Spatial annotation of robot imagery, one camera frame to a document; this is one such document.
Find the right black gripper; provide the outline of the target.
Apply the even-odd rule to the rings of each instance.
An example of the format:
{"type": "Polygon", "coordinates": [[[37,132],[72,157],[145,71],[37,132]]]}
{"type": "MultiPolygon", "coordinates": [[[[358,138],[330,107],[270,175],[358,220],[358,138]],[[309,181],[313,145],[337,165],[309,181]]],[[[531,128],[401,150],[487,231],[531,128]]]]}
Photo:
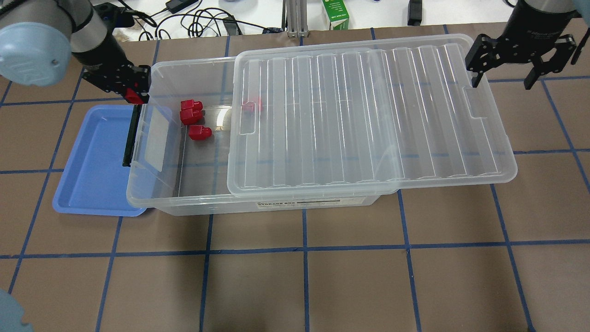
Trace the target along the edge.
{"type": "Polygon", "coordinates": [[[561,72],[576,50],[571,34],[544,40],[525,35],[491,38],[479,34],[466,54],[465,65],[473,72],[472,87],[478,88],[484,73],[491,69],[504,64],[532,64],[523,80],[525,90],[531,90],[542,76],[561,72]]]}

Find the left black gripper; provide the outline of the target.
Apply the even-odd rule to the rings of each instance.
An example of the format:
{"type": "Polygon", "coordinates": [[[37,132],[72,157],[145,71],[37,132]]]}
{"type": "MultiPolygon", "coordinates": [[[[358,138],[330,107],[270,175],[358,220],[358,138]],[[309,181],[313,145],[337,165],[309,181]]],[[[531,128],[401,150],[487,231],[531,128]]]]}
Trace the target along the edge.
{"type": "Polygon", "coordinates": [[[84,80],[103,92],[113,92],[124,98],[126,88],[131,88],[148,103],[151,67],[129,61],[114,36],[106,35],[97,47],[84,51],[82,66],[84,80]]]}

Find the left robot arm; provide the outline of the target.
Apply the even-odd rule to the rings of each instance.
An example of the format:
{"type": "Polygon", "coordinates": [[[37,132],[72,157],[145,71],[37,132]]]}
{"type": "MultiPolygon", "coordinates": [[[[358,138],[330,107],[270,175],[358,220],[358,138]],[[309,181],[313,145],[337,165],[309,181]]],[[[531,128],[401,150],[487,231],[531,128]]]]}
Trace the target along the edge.
{"type": "Polygon", "coordinates": [[[142,13],[89,0],[3,0],[0,72],[20,85],[50,86],[75,58],[83,79],[131,104],[149,101],[150,66],[135,65],[113,35],[142,13]]]}

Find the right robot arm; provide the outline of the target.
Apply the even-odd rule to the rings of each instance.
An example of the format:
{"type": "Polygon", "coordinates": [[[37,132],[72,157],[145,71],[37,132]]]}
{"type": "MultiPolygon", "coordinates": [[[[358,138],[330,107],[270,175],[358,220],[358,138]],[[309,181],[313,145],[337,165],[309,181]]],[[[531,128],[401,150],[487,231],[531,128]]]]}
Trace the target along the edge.
{"type": "Polygon", "coordinates": [[[498,38],[478,35],[468,51],[466,69],[476,74],[472,87],[478,87],[484,73],[504,64],[532,64],[523,81],[527,90],[540,77],[560,73],[567,64],[575,65],[589,33],[580,42],[564,34],[574,18],[589,23],[587,0],[518,0],[503,33],[498,38]]]}

